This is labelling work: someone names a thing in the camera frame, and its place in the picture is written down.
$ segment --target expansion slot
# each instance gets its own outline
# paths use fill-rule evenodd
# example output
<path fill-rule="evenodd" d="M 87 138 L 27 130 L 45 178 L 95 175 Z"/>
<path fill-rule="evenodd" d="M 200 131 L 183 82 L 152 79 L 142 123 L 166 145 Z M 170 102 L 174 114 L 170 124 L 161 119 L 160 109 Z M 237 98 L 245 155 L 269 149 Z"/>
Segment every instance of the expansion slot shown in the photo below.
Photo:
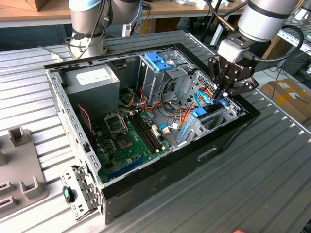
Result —
<path fill-rule="evenodd" d="M 124 174 L 124 173 L 126 173 L 126 172 L 128 172 L 128 171 L 130 171 L 130 170 L 132 170 L 134 168 L 136 168 L 137 166 L 139 166 L 141 164 L 143 159 L 144 159 L 144 157 L 142 157 L 139 160 L 129 164 L 128 166 L 125 166 L 125 167 L 123 167 L 123 168 L 121 168 L 121 169 L 119 169 L 117 171 L 114 171 L 114 172 L 110 173 L 108 175 L 108 179 L 112 179 L 114 177 L 118 177 L 118 176 L 120 176 L 120 175 L 122 175 L 122 174 Z"/>
<path fill-rule="evenodd" d="M 154 153 L 156 150 L 161 148 L 160 143 L 157 141 L 155 136 L 153 136 L 145 122 L 139 116 L 131 116 L 129 119 L 151 153 Z"/>

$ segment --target white label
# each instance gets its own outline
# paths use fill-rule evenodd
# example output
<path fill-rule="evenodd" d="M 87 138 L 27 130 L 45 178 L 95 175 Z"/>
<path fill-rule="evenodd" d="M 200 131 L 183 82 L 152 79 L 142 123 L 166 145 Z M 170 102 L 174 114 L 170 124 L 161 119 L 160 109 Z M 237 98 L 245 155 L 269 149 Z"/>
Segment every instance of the white label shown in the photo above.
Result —
<path fill-rule="evenodd" d="M 284 89 L 290 88 L 290 86 L 288 86 L 287 83 L 279 83 L 279 85 Z"/>
<path fill-rule="evenodd" d="M 99 81 L 103 81 L 106 79 L 110 79 L 110 75 L 108 74 L 106 69 L 98 69 L 85 73 L 77 74 L 77 79 L 81 86 L 96 83 Z"/>
<path fill-rule="evenodd" d="M 300 97 L 296 92 L 288 93 L 293 99 L 296 99 L 297 96 Z"/>

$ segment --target ram slot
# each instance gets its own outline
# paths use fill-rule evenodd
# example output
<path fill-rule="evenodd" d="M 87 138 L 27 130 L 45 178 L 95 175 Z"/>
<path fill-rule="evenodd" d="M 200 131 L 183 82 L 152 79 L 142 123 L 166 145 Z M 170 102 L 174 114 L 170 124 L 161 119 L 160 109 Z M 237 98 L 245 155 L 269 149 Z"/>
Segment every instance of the ram slot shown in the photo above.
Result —
<path fill-rule="evenodd" d="M 139 116 L 133 116 L 130 118 L 130 122 L 134 126 L 135 130 L 147 145 L 151 153 L 154 153 L 157 149 L 160 149 L 160 144 L 153 134 L 147 128 L 145 122 Z"/>

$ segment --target black cable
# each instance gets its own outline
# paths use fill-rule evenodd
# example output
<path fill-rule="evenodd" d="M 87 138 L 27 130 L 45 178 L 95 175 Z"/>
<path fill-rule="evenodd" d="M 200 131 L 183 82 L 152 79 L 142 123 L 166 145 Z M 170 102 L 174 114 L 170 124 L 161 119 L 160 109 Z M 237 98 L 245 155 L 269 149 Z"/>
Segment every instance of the black cable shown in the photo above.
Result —
<path fill-rule="evenodd" d="M 209 13 L 210 13 L 210 8 L 208 8 L 207 17 L 206 17 L 206 20 L 205 20 L 205 22 L 204 22 L 204 28 L 206 28 L 206 26 L 207 26 L 207 21 L 208 21 Z"/>
<path fill-rule="evenodd" d="M 228 16 L 229 14 L 232 14 L 233 12 L 235 12 L 235 11 L 241 9 L 241 8 L 244 7 L 248 2 L 249 2 L 249 0 L 243 2 L 242 4 L 236 6 L 236 7 L 233 8 L 233 9 L 231 9 L 230 11 L 228 11 L 227 13 L 225 13 L 225 14 L 223 15 L 223 17 L 226 17 L 226 16 Z"/>
<path fill-rule="evenodd" d="M 293 57 L 291 60 L 289 60 L 289 62 L 292 61 L 292 60 L 294 60 L 294 59 L 296 59 L 296 58 L 299 58 L 299 57 L 302 56 L 303 54 L 305 54 L 305 53 L 307 53 L 307 52 L 310 52 L 310 51 L 311 51 L 311 50 L 307 50 L 307 51 L 305 51 L 305 52 L 302 52 L 301 54 L 299 54 L 299 55 Z"/>
<path fill-rule="evenodd" d="M 208 33 L 208 31 L 209 31 L 209 29 L 210 29 L 210 27 L 211 27 L 213 21 L 215 20 L 215 15 L 218 16 L 217 11 L 218 11 L 218 8 L 219 8 L 219 6 L 220 6 L 220 4 L 221 4 L 221 2 L 222 2 L 221 0 L 218 0 L 218 2 L 217 2 L 217 4 L 216 4 L 216 7 L 215 7 L 216 10 L 215 10 L 215 9 L 212 7 L 212 5 L 211 5 L 211 3 L 209 2 L 209 0 L 205 0 L 205 1 L 208 3 L 209 9 L 212 10 L 213 14 L 211 15 L 211 17 L 210 17 L 210 19 L 209 19 L 209 22 L 208 22 L 208 26 L 205 28 L 205 31 L 204 31 L 204 33 L 203 33 L 203 35 L 202 35 L 202 37 L 201 37 L 201 42 L 204 42 L 204 40 L 205 40 L 205 38 L 206 38 L 206 35 L 207 35 L 207 33 Z"/>
<path fill-rule="evenodd" d="M 109 35 L 109 34 L 105 34 L 105 36 L 109 36 L 109 37 L 111 37 L 111 38 L 114 38 L 113 36 L 111 36 L 111 35 Z"/>
<path fill-rule="evenodd" d="M 141 23 L 143 24 L 144 22 L 146 22 L 146 21 L 148 20 L 148 25 L 147 25 L 147 31 L 148 31 L 149 21 L 150 21 L 150 8 L 149 8 L 149 11 L 148 11 L 146 8 L 144 8 L 144 9 L 147 11 L 148 15 L 147 15 L 147 17 L 146 17 Z M 134 26 L 132 27 L 132 30 L 131 30 L 130 35 L 132 35 L 132 33 L 134 32 L 134 30 L 140 26 L 140 24 L 137 25 L 137 26 L 136 26 L 136 24 L 137 24 L 137 22 L 134 23 Z"/>
<path fill-rule="evenodd" d="M 299 27 L 296 27 L 294 25 L 285 25 L 282 27 L 282 29 L 286 29 L 286 28 L 293 29 L 299 34 L 299 43 L 298 43 L 297 47 L 292 52 L 290 52 L 290 53 L 288 53 L 282 57 L 276 58 L 276 59 L 261 59 L 261 58 L 255 56 L 253 58 L 253 60 L 255 62 L 266 62 L 266 63 L 268 63 L 268 62 L 279 62 L 279 61 L 282 61 L 284 59 L 289 58 L 290 56 L 295 54 L 301 48 L 301 46 L 303 45 L 304 39 L 305 39 L 302 30 Z"/>
<path fill-rule="evenodd" d="M 100 19 L 101 19 L 102 14 L 103 14 L 105 4 L 106 4 L 106 0 L 101 0 L 101 1 L 100 1 L 99 14 L 98 14 L 98 17 L 97 17 L 97 20 L 96 20 L 96 23 L 95 23 L 95 26 L 94 26 L 93 30 L 90 31 L 90 32 L 92 32 L 92 35 L 91 35 L 91 37 L 90 37 L 90 39 L 89 39 L 90 41 L 91 41 L 91 40 L 93 39 L 93 37 L 94 37 L 95 31 L 96 31 L 96 29 L 97 29 L 97 26 L 98 26 L 98 24 L 99 24 L 99 21 L 100 21 Z M 81 39 L 83 39 L 83 38 L 85 38 L 85 36 L 89 35 L 90 32 L 88 32 L 87 34 L 83 35 L 83 37 L 82 37 Z M 65 44 L 67 44 L 67 45 L 69 45 L 69 46 L 72 46 L 72 47 L 86 48 L 86 46 L 72 45 L 72 44 L 70 44 L 70 43 L 68 43 L 68 42 L 66 42 L 66 41 L 65 41 Z"/>
<path fill-rule="evenodd" d="M 276 83 L 277 83 L 278 77 L 280 76 L 280 73 L 281 73 L 281 70 L 278 72 L 278 75 L 276 77 L 276 81 L 274 82 L 274 87 L 273 87 L 273 92 L 272 92 L 271 100 L 273 100 L 273 96 L 274 96 L 274 93 L 276 91 Z"/>
<path fill-rule="evenodd" d="M 217 13 L 217 11 L 218 11 L 218 8 L 219 8 L 219 6 L 220 6 L 220 4 L 221 4 L 221 2 L 222 2 L 221 0 L 218 0 L 215 9 L 214 9 L 214 7 L 212 6 L 212 3 L 210 3 L 209 0 L 204 0 L 204 1 L 208 4 L 208 7 L 212 10 L 212 12 L 213 12 L 216 16 L 220 16 L 220 15 Z"/>
<path fill-rule="evenodd" d="M 58 29 L 57 29 L 57 25 L 54 25 L 55 26 L 55 29 L 57 31 L 57 37 L 58 37 L 58 40 L 60 41 L 60 43 L 62 43 L 62 37 L 59 36 L 59 32 L 58 32 Z"/>
<path fill-rule="evenodd" d="M 150 8 L 149 8 L 149 11 L 147 11 L 147 12 L 148 12 L 148 16 L 147 16 L 147 18 L 146 18 L 146 19 L 148 19 L 148 23 L 147 23 L 146 34 L 148 33 L 148 30 L 149 30 L 149 22 L 150 22 L 150 17 L 149 17 L 149 15 L 150 15 Z"/>

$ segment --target metal bracket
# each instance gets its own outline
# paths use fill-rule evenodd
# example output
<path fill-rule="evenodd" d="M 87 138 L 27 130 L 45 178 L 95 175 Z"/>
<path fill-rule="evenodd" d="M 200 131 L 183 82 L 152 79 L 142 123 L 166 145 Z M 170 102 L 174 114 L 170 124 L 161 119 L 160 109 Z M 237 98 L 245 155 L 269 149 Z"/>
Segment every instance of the metal bracket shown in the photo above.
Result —
<path fill-rule="evenodd" d="M 100 205 L 101 194 L 86 167 L 72 166 L 61 175 L 63 193 L 76 221 L 94 212 Z"/>

